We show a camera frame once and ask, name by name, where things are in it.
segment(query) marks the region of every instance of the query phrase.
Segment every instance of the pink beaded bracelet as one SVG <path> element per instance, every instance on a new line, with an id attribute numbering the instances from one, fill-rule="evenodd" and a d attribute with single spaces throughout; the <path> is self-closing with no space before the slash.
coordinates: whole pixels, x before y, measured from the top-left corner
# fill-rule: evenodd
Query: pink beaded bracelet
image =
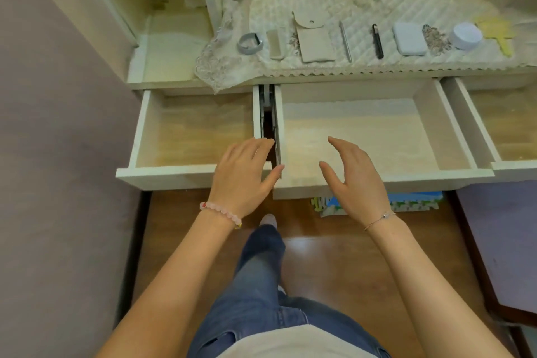
<path id="1" fill-rule="evenodd" d="M 205 210 L 207 208 L 210 208 L 211 210 L 221 212 L 223 215 L 225 215 L 226 217 L 231 219 L 235 223 L 235 229 L 239 229 L 242 226 L 241 219 L 239 217 L 237 217 L 237 215 L 232 214 L 231 212 L 226 210 L 225 208 L 223 208 L 223 207 L 221 207 L 219 205 L 213 204 L 211 202 L 202 202 L 200 204 L 200 210 L 203 211 L 203 210 Z"/>

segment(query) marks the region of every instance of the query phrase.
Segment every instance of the yellow object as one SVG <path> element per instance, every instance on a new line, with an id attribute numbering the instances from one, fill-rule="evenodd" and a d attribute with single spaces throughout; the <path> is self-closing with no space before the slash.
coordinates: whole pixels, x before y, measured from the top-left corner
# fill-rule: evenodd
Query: yellow object
<path id="1" fill-rule="evenodd" d="M 498 41 L 504 56 L 513 56 L 511 43 L 507 39 L 514 38 L 516 34 L 509 20 L 501 17 L 479 17 L 476 19 L 475 24 L 480 28 L 484 38 L 495 38 Z"/>

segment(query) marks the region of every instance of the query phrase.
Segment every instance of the mauve wall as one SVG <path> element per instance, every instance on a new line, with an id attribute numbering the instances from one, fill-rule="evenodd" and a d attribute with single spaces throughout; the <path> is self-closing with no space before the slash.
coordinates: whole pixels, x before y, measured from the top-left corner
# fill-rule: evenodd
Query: mauve wall
<path id="1" fill-rule="evenodd" d="M 0 0 L 1 357 L 88 357 L 110 334 L 138 109 L 51 0 Z"/>

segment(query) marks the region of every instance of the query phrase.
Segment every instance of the silver pen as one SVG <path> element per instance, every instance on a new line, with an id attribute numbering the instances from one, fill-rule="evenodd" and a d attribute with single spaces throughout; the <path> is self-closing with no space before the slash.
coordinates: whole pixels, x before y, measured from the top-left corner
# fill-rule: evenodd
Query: silver pen
<path id="1" fill-rule="evenodd" d="M 343 27 L 343 22 L 341 20 L 339 21 L 339 28 L 341 29 L 341 35 L 343 36 L 343 45 L 345 46 L 348 62 L 352 63 L 351 50 L 348 48 L 347 35 L 345 34 L 345 27 Z"/>

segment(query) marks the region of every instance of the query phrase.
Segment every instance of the open drawer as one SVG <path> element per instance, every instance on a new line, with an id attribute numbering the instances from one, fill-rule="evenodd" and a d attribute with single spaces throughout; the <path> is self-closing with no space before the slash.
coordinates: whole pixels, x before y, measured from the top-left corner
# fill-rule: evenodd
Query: open drawer
<path id="1" fill-rule="evenodd" d="M 251 137 L 261 137 L 257 86 L 223 95 L 146 90 L 129 166 L 116 177 L 144 191 L 208 188 L 226 148 Z"/>
<path id="2" fill-rule="evenodd" d="M 371 157 L 388 192 L 453 190 L 493 178 L 479 169 L 437 80 L 288 84 L 275 87 L 275 199 L 330 196 L 319 160 L 343 181 L 328 136 Z"/>
<path id="3" fill-rule="evenodd" d="M 537 179 L 537 74 L 442 83 L 477 164 L 496 181 Z"/>

